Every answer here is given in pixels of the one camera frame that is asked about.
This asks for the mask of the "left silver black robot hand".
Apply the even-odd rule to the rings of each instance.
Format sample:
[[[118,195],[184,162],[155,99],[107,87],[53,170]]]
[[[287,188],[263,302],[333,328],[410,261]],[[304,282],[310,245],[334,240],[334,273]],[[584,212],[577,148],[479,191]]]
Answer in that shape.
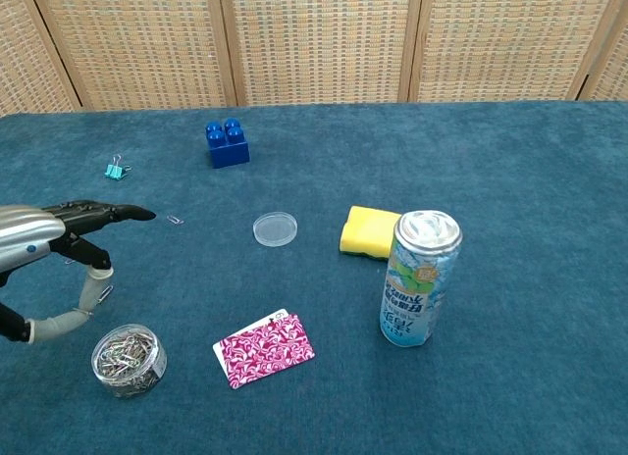
[[[114,274],[107,250],[83,237],[112,223],[150,221],[156,214],[137,205],[75,200],[48,207],[1,207],[1,284],[10,274],[57,253],[85,265],[86,275],[78,306],[45,320],[26,319],[1,306],[1,334],[10,341],[33,344],[47,341],[84,325],[110,293]]]

